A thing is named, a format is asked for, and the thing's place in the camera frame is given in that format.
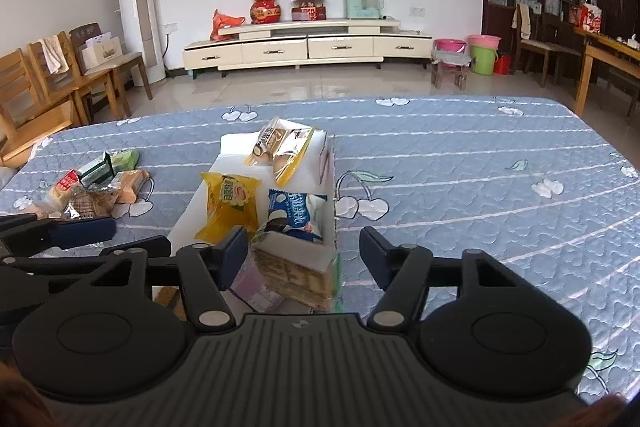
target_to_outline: red gift bag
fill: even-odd
[[[595,4],[583,3],[578,9],[578,28],[582,28],[588,32],[599,33],[600,23],[602,22],[602,10]]]

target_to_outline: towel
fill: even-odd
[[[529,39],[531,36],[531,20],[529,20],[529,6],[527,6],[526,4],[518,3],[516,11],[513,12],[513,21],[511,22],[511,27],[518,27],[518,10],[520,11],[520,17],[522,19],[520,38]]]
[[[42,53],[47,62],[49,73],[66,73],[69,70],[69,65],[66,63],[65,54],[62,52],[62,46],[60,46],[58,36],[52,35],[45,37],[38,42],[42,44]]]

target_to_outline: blue snack package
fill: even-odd
[[[326,196],[269,190],[269,220],[264,231],[274,230],[304,241],[322,243],[322,207]]]

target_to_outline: red vase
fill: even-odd
[[[280,5],[275,0],[254,0],[251,20],[254,24],[270,24],[280,20]]]

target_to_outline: green packaged snack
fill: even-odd
[[[113,172],[117,174],[123,171],[133,171],[136,169],[138,160],[140,159],[140,153],[135,149],[129,149],[127,151],[119,151],[111,155],[111,165],[113,166]]]

